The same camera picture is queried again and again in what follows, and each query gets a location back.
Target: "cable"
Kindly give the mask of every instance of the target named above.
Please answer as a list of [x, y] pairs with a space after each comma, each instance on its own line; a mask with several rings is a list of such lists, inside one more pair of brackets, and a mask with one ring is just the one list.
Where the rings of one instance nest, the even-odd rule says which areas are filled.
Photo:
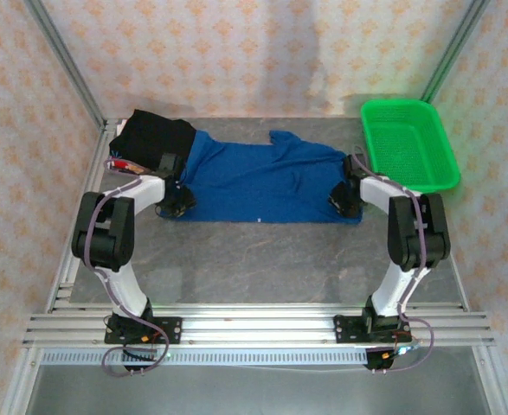
[[[96, 273], [96, 274], [98, 274], [100, 276], [104, 286], [106, 287], [107, 295], [109, 296], [111, 301], [115, 304], [115, 307], [117, 307], [121, 311], [123, 311], [132, 320], [134, 320], [136, 322], [139, 322], [139, 323], [141, 323], [141, 324], [143, 324], [143, 325], [145, 325], [145, 326], [147, 326], [147, 327], [149, 327], [151, 329], [156, 330], [159, 333], [159, 335], [161, 335], [164, 338], [164, 340], [165, 340], [165, 348], [164, 348], [163, 353], [150, 366], [148, 366], [146, 368], [143, 368], [143, 367], [140, 368], [140, 373], [141, 374], [145, 374], [146, 372], [149, 372], [149, 371], [153, 370], [154, 368], [156, 368], [157, 366], [159, 366], [161, 361], [167, 355], [167, 352], [169, 351], [169, 342], [170, 342], [169, 341], [169, 337], [164, 332], [164, 330], [161, 329], [160, 327], [158, 327], [156, 324], [153, 324], [153, 323], [148, 322], [148, 321], [146, 321], [146, 320], [144, 320], [144, 319], [142, 319], [142, 318], [140, 318], [138, 316], [133, 315], [133, 313], [131, 313], [131, 311], [129, 311], [118, 300], [118, 298], [115, 296], [115, 294], [113, 292], [113, 288], [111, 286], [111, 282], [109, 280], [109, 276], [103, 270], [101, 270], [100, 268], [94, 268], [92, 266], [92, 263], [90, 262], [90, 245], [91, 245], [91, 242], [92, 242], [93, 230], [94, 230], [94, 226], [96, 224], [96, 220], [98, 219], [98, 215], [100, 214], [101, 209], [104, 207], [104, 205], [107, 203], [107, 201], [112, 199], [115, 195], [118, 195], [119, 193], [122, 193], [122, 192], [124, 192], [126, 190], [130, 190], [131, 188], [136, 188], [141, 182], [142, 182], [142, 179], [139, 177], [137, 180], [135, 180], [133, 182], [130, 182], [130, 183], [127, 183], [125, 186], [117, 188], [114, 191], [108, 193], [98, 203], [98, 205], [96, 206], [96, 208], [94, 209], [94, 211], [92, 213], [92, 218], [90, 219], [90, 224], [88, 225], [88, 229], [87, 229], [87, 236], [85, 238], [85, 243], [84, 243], [84, 263], [85, 263], [85, 266], [90, 271], [92, 271], [92, 272], [94, 272], [94, 273]], [[131, 352], [151, 352], [151, 350], [149, 348], [129, 347], [129, 346], [126, 346], [126, 345], [125, 346], [116, 346], [114, 348], [110, 348], [109, 350], [107, 350], [104, 353], [104, 356], [103, 356], [103, 358], [101, 360], [101, 367], [104, 370], [104, 372], [106, 372], [106, 374], [109, 374], [110, 376], [113, 376], [113, 377], [116, 377], [116, 378], [124, 378], [126, 376], [133, 376], [134, 375], [134, 371], [133, 370], [131, 370], [130, 372], [123, 372], [123, 373], [114, 372], [106, 364], [107, 356], [111, 352], [114, 352], [116, 350], [123, 350], [123, 351], [126, 350], [126, 351], [131, 351]]]
[[141, 170], [143, 170], [143, 173], [141, 173], [141, 174], [146, 174], [146, 173], [150, 172], [149, 169], [147, 169], [144, 166], [141, 166], [140, 164], [136, 164], [135, 162], [131, 162], [130, 160], [125, 160], [123, 158], [114, 158], [114, 157], [109, 157], [109, 158], [107, 158], [104, 161], [104, 163], [103, 163], [104, 164], [104, 169], [109, 171], [110, 173], [112, 173], [114, 175], [130, 176], [130, 177], [136, 177], [137, 176], [136, 173], [126, 173], [124, 171], [118, 171], [116, 169], [111, 169], [110, 168], [110, 164], [111, 163], [115, 163], [115, 162], [125, 163], [125, 164], [128, 164], [129, 166], [135, 167], [136, 169], [141, 169]]
[[428, 343], [427, 353], [421, 359], [416, 361], [415, 363], [412, 363], [411, 365], [406, 366], [406, 367], [397, 367], [397, 368], [394, 368], [394, 369], [389, 369], [388, 371], [387, 370], [377, 371], [377, 372], [382, 372], [382, 373], [386, 373], [386, 372], [401, 372], [401, 371], [413, 369], [414, 367], [418, 367], [419, 365], [421, 365], [422, 362], [424, 362], [431, 355], [431, 353], [433, 352], [433, 348], [434, 348], [434, 330], [433, 330], [432, 326], [427, 321], [423, 320], [422, 318], [419, 318], [419, 317], [407, 317], [405, 315], [406, 307], [407, 307], [407, 304], [408, 304], [408, 300], [411, 297], [411, 294], [413, 293], [413, 291], [415, 290], [417, 285], [419, 284], [419, 282], [421, 281], [419, 279], [419, 276], [421, 275], [421, 273], [425, 269], [425, 265], [427, 263], [427, 244], [425, 243], [425, 229], [423, 227], [423, 219], [422, 219], [422, 215], [421, 215], [421, 207], [419, 206], [419, 202], [417, 201], [417, 196], [415, 196], [415, 194], [411, 190], [409, 190], [408, 188], [405, 188], [404, 186], [402, 186], [398, 182], [394, 182], [394, 181], [392, 181], [390, 179], [385, 179], [382, 176], [376, 175], [370, 169], [368, 169], [366, 165], [361, 163], [359, 161], [359, 159], [357, 158], [357, 156], [356, 156], [356, 150], [357, 149], [361, 150], [361, 152], [363, 154], [363, 158], [365, 160], [365, 163], [368, 162], [368, 157], [367, 157], [367, 153], [365, 152], [365, 149], [363, 149], [359, 145], [356, 145], [356, 146], [354, 146], [354, 150], [351, 153], [351, 158], [352, 158], [352, 160], [354, 162], [356, 162], [357, 166], [359, 166], [359, 168], [361, 170], [363, 170], [365, 173], [367, 173], [369, 176], [371, 176], [371, 177], [373, 177], [373, 178], [375, 178], [375, 179], [377, 179], [377, 180], [379, 180], [381, 182], [389, 184], [390, 186], [392, 186], [394, 188], [397, 188], [397, 189], [401, 190], [405, 195], [407, 195], [407, 196], [409, 196], [411, 198], [411, 201], [413, 202], [413, 205], [414, 205], [414, 208], [415, 208], [415, 218], [417, 219], [417, 230], [419, 232], [419, 244], [420, 244], [420, 250], [421, 250], [421, 260], [420, 260], [419, 268], [417, 268], [417, 271], [415, 272], [415, 275], [411, 278], [411, 280], [409, 281], [408, 286], [406, 287], [406, 290], [403, 292], [402, 296], [400, 297], [400, 301], [398, 303], [397, 311], [398, 311], [398, 316], [400, 317], [400, 320], [402, 320], [403, 322], [407, 322], [407, 323], [409, 323], [409, 322], [420, 322], [421, 324], [424, 324], [428, 328], [428, 332], [430, 334], [430, 341]]

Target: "gray table surface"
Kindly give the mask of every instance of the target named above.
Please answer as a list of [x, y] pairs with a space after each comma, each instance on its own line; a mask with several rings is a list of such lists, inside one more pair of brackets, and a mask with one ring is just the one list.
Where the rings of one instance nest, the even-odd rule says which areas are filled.
[[[354, 118], [189, 119], [219, 141], [268, 143], [272, 129], [350, 152], [364, 144]], [[106, 174], [100, 189], [128, 179]], [[387, 217], [367, 207], [363, 222], [264, 224], [174, 222], [152, 207], [136, 218], [132, 257], [138, 282], [155, 304], [364, 303], [388, 267]], [[107, 303], [100, 281], [82, 265], [71, 301]], [[449, 260], [420, 284], [414, 302], [459, 302]]]

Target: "wallpaper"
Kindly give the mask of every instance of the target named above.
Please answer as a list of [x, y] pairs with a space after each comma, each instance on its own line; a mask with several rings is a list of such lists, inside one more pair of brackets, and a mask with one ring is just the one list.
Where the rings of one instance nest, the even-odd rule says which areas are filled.
[[358, 117], [421, 96], [470, 1], [44, 3], [105, 118]]
[[508, 363], [508, 0], [490, 2], [434, 103], [461, 169], [447, 200], [455, 258]]
[[0, 0], [0, 406], [43, 310], [98, 132], [20, 0]]

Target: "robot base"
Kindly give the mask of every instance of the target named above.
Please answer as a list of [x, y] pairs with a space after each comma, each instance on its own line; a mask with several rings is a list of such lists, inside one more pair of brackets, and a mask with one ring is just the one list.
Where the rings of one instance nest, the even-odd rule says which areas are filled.
[[401, 328], [383, 331], [368, 331], [367, 319], [363, 316], [334, 316], [334, 334], [337, 343], [382, 343], [395, 344], [411, 343], [409, 325], [405, 322]]
[[[179, 344], [183, 333], [182, 317], [154, 317], [150, 300], [145, 311], [140, 317], [147, 322], [161, 328], [167, 337], [169, 344]], [[155, 329], [129, 317], [123, 317], [113, 313], [106, 322], [106, 344], [159, 344], [164, 343], [164, 338]]]

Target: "aluminum frame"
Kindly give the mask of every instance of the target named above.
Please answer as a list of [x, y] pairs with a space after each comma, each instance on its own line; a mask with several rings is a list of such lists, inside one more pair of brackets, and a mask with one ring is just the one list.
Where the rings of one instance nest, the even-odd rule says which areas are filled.
[[473, 356], [491, 413], [508, 415], [508, 381], [498, 349], [473, 347]]
[[450, 261], [452, 263], [453, 268], [453, 277], [455, 278], [455, 284], [458, 287], [458, 293], [460, 294], [461, 306], [464, 311], [471, 311], [471, 304], [467, 298], [467, 294], [465, 288], [463, 287], [463, 283], [461, 282], [460, 270], [458, 268], [458, 264], [455, 260], [455, 249], [450, 251]]
[[41, 348], [21, 349], [8, 392], [0, 410], [2, 415], [26, 413], [38, 376], [42, 355], [43, 350]]
[[[110, 134], [115, 132], [115, 128], [117, 126], [118, 120], [113, 120], [108, 122], [106, 126], [101, 130], [100, 136], [98, 137], [98, 142], [96, 144], [96, 148], [94, 149], [92, 161], [88, 166], [87, 178], [82, 185], [82, 189], [80, 194], [83, 195], [86, 192], [97, 190], [100, 188], [101, 178], [102, 178], [102, 162], [107, 159], [109, 154], [109, 141]], [[73, 211], [73, 219], [71, 220], [71, 229], [74, 227], [74, 223], [77, 220], [77, 214], [79, 213], [79, 205], [74, 207]], [[61, 256], [60, 264], [55, 273], [55, 279], [50, 288], [50, 292], [48, 294], [48, 301], [46, 302], [46, 307], [44, 312], [49, 313], [54, 306], [55, 300], [58, 296], [58, 290], [61, 288], [62, 284], [67, 284], [68, 276], [72, 276], [74, 282], [74, 278], [76, 277], [76, 272], [79, 267], [79, 260], [75, 258], [71, 253], [71, 239], [73, 237], [73, 233], [68, 231], [68, 235], [65, 238], [65, 246], [63, 248], [63, 254]]]
[[61, 63], [61, 66], [65, 69], [65, 72], [71, 80], [80, 100], [87, 108], [88, 114], [90, 114], [90, 117], [98, 129], [100, 129], [105, 124], [105, 118], [101, 113], [101, 109], [90, 92], [87, 83], [84, 81], [79, 68], [74, 63], [73, 57], [69, 53], [65, 42], [61, 38], [57, 27], [52, 21], [52, 18], [46, 11], [44, 4], [41, 0], [24, 0], [24, 2], [27, 5], [30, 14], [35, 18], [38, 27], [46, 37], [49, 46], [52, 48], [52, 51]]
[[[103, 348], [104, 317], [111, 315], [109, 304], [79, 308], [60, 304], [52, 314], [33, 315], [23, 344], [38, 348]], [[335, 315], [361, 316], [361, 307], [342, 304], [284, 305], [174, 305], [154, 307], [154, 316], [183, 318], [181, 344], [173, 348], [335, 348], [332, 318]], [[460, 306], [412, 304], [409, 316], [427, 320], [440, 346], [491, 346], [494, 339], [485, 313], [470, 313]], [[418, 322], [411, 331], [429, 340], [428, 330]], [[352, 348], [384, 346], [352, 343]]]
[[460, 25], [455, 30], [452, 40], [448, 43], [444, 54], [440, 58], [436, 69], [427, 83], [421, 96], [421, 101], [431, 103], [436, 97], [450, 69], [452, 69], [453, 64], [460, 55], [461, 49], [463, 49], [475, 26], [477, 26], [489, 2], [490, 0], [473, 0], [471, 2], [467, 12], [461, 19]]

